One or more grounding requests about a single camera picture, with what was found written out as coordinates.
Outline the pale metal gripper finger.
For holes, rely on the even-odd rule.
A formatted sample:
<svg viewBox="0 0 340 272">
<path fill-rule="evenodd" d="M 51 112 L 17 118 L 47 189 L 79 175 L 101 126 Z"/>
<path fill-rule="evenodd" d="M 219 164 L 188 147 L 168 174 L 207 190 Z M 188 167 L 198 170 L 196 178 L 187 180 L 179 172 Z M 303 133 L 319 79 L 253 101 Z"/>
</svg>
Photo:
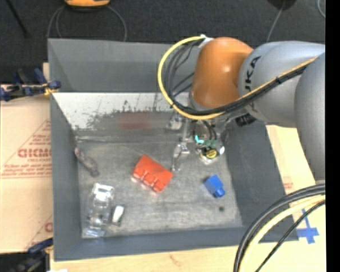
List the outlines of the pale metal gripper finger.
<svg viewBox="0 0 340 272">
<path fill-rule="evenodd" d="M 178 114 L 173 113 L 165 126 L 166 131 L 168 132 L 180 132 L 183 128 L 185 122 L 185 118 Z"/>
<path fill-rule="evenodd" d="M 190 150 L 187 142 L 178 143 L 175 146 L 173 156 L 172 156 L 172 165 L 171 171 L 179 171 L 180 170 L 180 158 L 184 156 L 188 156 L 190 154 Z"/>
</svg>

